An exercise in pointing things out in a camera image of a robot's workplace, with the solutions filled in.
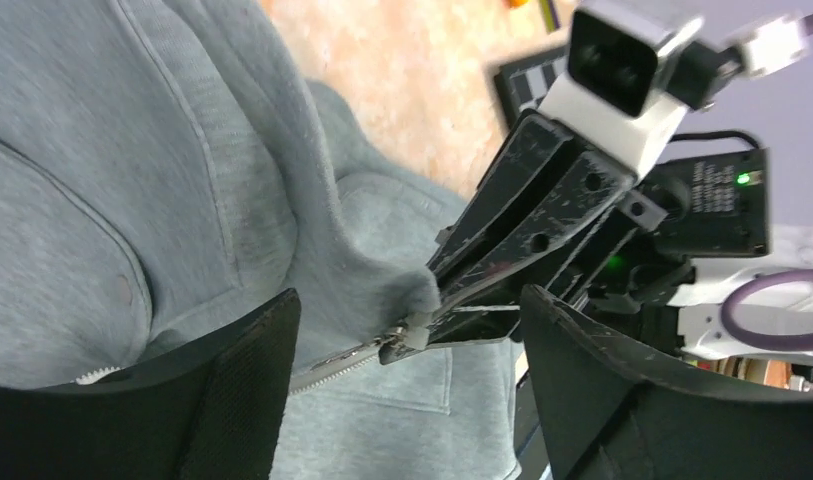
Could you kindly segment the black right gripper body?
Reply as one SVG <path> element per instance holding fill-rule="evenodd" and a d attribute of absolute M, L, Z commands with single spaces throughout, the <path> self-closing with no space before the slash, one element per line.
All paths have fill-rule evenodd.
<path fill-rule="evenodd" d="M 666 210 L 666 218 L 653 232 L 636 233 L 607 260 L 588 287 L 588 308 L 637 314 L 666 305 L 684 285 L 699 284 L 697 259 L 767 255 L 767 165 L 764 149 L 657 165 L 640 191 Z"/>

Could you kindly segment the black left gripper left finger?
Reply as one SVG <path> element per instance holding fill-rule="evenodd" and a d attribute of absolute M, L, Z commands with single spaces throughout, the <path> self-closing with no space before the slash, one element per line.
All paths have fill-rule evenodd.
<path fill-rule="evenodd" d="M 0 387 L 0 479 L 265 479 L 301 304 L 243 318 L 89 385 Z"/>

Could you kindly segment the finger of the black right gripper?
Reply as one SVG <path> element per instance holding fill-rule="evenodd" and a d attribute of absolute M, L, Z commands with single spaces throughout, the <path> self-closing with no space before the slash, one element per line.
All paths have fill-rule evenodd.
<path fill-rule="evenodd" d="M 430 262 L 443 304 L 458 305 L 560 249 L 637 179 L 565 125 L 525 111 Z"/>
<path fill-rule="evenodd" d="M 577 233 L 561 234 L 544 213 L 533 213 L 486 255 L 441 281 L 441 307 L 408 317 L 384 343 L 381 364 L 455 344 L 500 341 L 514 335 L 524 286 L 534 284 L 575 301 L 630 239 L 654 231 L 666 212 L 657 205 L 609 208 Z"/>

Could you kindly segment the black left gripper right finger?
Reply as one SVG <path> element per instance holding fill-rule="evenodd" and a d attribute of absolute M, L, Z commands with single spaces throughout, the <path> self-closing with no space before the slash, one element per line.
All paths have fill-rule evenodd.
<path fill-rule="evenodd" d="M 538 286 L 520 317 L 555 478 L 813 479 L 813 393 L 691 366 Z"/>

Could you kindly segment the grey zip-up jacket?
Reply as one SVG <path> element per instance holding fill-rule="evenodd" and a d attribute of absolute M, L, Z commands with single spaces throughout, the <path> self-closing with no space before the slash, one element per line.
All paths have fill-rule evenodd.
<path fill-rule="evenodd" d="M 0 386 L 133 366 L 288 288 L 308 375 L 438 306 L 464 208 L 254 1 L 0 1 Z"/>

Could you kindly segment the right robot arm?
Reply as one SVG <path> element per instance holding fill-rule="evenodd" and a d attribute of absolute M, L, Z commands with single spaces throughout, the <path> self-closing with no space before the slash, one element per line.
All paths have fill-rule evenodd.
<path fill-rule="evenodd" d="M 441 307 L 406 320 L 380 360 L 521 341 L 537 285 L 670 355 L 813 362 L 813 229 L 772 226 L 769 185 L 755 141 L 639 181 L 528 109 L 430 261 Z"/>

